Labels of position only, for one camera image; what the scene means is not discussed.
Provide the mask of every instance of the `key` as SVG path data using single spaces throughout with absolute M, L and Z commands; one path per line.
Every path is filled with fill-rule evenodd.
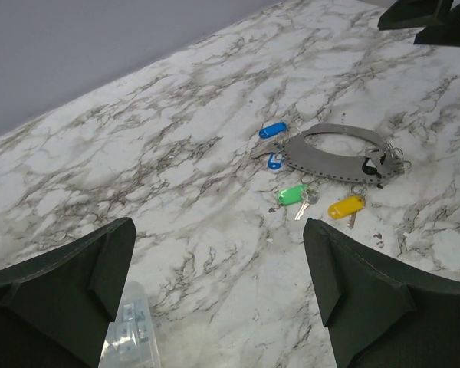
M 298 210 L 297 215 L 294 217 L 295 221 L 299 221 L 301 219 L 301 216 L 304 215 L 305 210 L 310 207 L 310 205 L 314 205 L 318 202 L 319 193 L 312 189 L 304 189 L 304 191 L 301 193 L 301 198 L 303 199 L 303 202 L 301 203 L 301 207 Z
M 356 214 L 358 213 L 358 211 L 356 212 L 353 212 L 351 215 L 350 215 L 350 219 L 349 221 L 347 222 L 347 227 L 348 228 L 353 228 L 354 227 L 354 222 L 356 222 Z

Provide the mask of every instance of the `white marble surface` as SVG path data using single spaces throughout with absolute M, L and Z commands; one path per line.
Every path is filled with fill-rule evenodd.
M 378 32 L 382 9 L 285 2 L 0 138 L 0 268 L 121 216 L 138 239 L 165 367 L 334 366 L 297 206 L 276 192 L 313 178 L 250 160 L 256 131 L 375 129 L 413 168 L 371 189 L 349 231 L 460 280 L 460 49 Z M 358 154 L 362 143 L 321 146 Z M 349 187 L 315 180 L 327 207 Z

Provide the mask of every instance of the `clear plastic bag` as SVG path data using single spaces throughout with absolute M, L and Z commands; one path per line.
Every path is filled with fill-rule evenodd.
M 161 368 L 143 286 L 126 283 L 116 321 L 109 325 L 99 368 Z

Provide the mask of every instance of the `gray key organizer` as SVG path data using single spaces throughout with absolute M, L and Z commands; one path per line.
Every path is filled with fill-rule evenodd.
M 323 133 L 355 136 L 373 143 L 376 148 L 367 150 L 365 156 L 341 156 L 324 152 L 305 142 L 307 136 Z M 342 182 L 381 184 L 404 173 L 404 161 L 399 152 L 372 130 L 320 123 L 291 137 L 286 143 L 267 143 L 251 157 L 256 159 L 266 153 L 282 154 L 288 166 L 315 176 Z
M 161 368 L 148 300 L 137 282 L 126 283 L 99 368 Z

